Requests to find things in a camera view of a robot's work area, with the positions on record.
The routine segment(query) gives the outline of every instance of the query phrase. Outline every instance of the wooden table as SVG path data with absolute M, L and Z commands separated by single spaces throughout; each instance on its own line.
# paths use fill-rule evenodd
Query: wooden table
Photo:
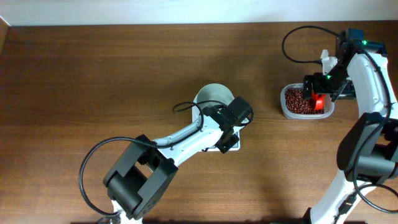
M 146 220 L 301 217 L 331 184 L 338 145 L 358 118 L 355 101 L 336 102 L 323 120 L 282 115 L 281 89 L 322 69 L 282 55 L 283 36 L 304 24 L 13 27 L 0 59 L 0 222 L 95 222 L 100 215 L 77 184 L 88 150 L 112 136 L 176 132 L 191 114 L 172 114 L 171 107 L 193 100 L 209 83 L 226 85 L 254 108 L 254 121 L 241 131 L 242 148 L 199 153 L 183 163 Z M 398 90 L 398 21 L 311 24 L 357 27 L 367 39 L 383 40 Z M 286 47 L 293 58 L 316 59 L 322 49 L 334 52 L 335 40 L 303 30 Z M 85 188 L 103 210 L 112 209 L 103 177 L 126 146 L 111 143 L 88 163 Z M 396 180 L 387 184 L 398 188 Z M 384 190 L 369 198 L 398 205 Z M 397 217 L 360 203 L 349 219 L 396 223 Z

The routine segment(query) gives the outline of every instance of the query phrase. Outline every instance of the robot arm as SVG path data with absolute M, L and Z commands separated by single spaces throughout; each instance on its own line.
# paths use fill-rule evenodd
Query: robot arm
M 119 219 L 122 224 L 142 223 L 142 217 L 156 205 L 169 186 L 177 167 L 208 147 L 216 146 L 226 153 L 239 140 L 234 133 L 248 123 L 246 118 L 250 114 L 249 103 L 237 97 L 228 106 L 203 108 L 203 124 L 199 117 L 180 131 L 153 142 L 144 135 L 137 137 L 148 145 L 130 143 L 103 181 L 115 212 L 121 212 L 119 217 L 113 217 L 113 222 Z M 153 172 L 150 177 L 141 173 L 136 162 L 149 167 Z
M 361 35 L 352 37 L 350 33 L 358 34 L 358 30 L 346 31 L 346 38 L 349 40 L 355 38 L 364 45 L 364 49 L 367 49 L 368 41 L 363 40 Z M 386 139 L 391 143 L 386 146 L 376 144 L 379 137 L 377 135 L 365 145 L 358 163 L 358 186 L 363 195 L 376 188 L 373 186 L 364 188 L 366 185 L 382 184 L 385 180 L 398 176 L 398 150 L 395 140 L 397 131 L 393 131 L 398 127 L 397 100 L 387 73 L 387 56 L 384 44 L 377 44 L 376 46 L 382 46 L 383 49 L 370 48 L 367 49 L 368 54 L 380 66 L 387 83 L 391 103 L 393 103 L 389 122 L 379 131 L 379 134 L 385 134 Z M 307 82 L 307 85 L 310 85 L 309 88 L 313 87 L 314 91 L 320 91 L 318 93 L 334 94 L 332 99 L 335 100 L 340 98 L 341 94 L 344 95 L 343 98 L 346 98 L 347 93 L 350 97 L 355 96 L 358 101 L 360 119 L 339 146 L 337 155 L 339 171 L 334 181 L 319 203 L 307 211 L 306 218 L 310 220 L 311 224 L 342 224 L 361 200 L 355 194 L 353 184 L 354 158 L 369 133 L 386 116 L 386 90 L 383 88 L 380 76 L 369 58 L 365 54 L 355 52 L 354 49 L 346 50 L 346 53 L 340 55 L 338 60 L 335 57 L 324 57 L 322 62 L 322 76 L 319 76 L 319 74 L 314 75 L 317 77 L 309 78 L 306 76 L 304 83 L 309 81 L 310 84 Z

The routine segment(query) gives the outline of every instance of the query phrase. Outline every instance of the white plastic box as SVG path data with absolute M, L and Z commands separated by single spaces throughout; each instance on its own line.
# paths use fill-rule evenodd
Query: white plastic box
M 325 97 L 325 105 L 323 107 L 323 114 L 297 114 L 290 112 L 286 107 L 285 92 L 289 89 L 303 90 L 303 83 L 290 84 L 285 86 L 285 88 L 280 93 L 280 105 L 282 106 L 282 111 L 287 119 L 322 119 L 329 117 L 335 110 L 335 103 L 331 102 L 329 95 Z

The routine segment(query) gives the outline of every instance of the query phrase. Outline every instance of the red object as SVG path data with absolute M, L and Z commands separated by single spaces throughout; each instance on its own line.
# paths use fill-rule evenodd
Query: red object
M 323 106 L 325 105 L 325 96 L 322 94 L 315 94 L 312 92 L 312 99 L 315 101 L 315 108 L 314 110 L 322 110 Z

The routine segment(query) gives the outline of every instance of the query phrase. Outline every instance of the white wall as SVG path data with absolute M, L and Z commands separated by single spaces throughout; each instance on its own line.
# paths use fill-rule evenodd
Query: white wall
M 12 26 L 398 19 L 398 0 L 0 0 Z

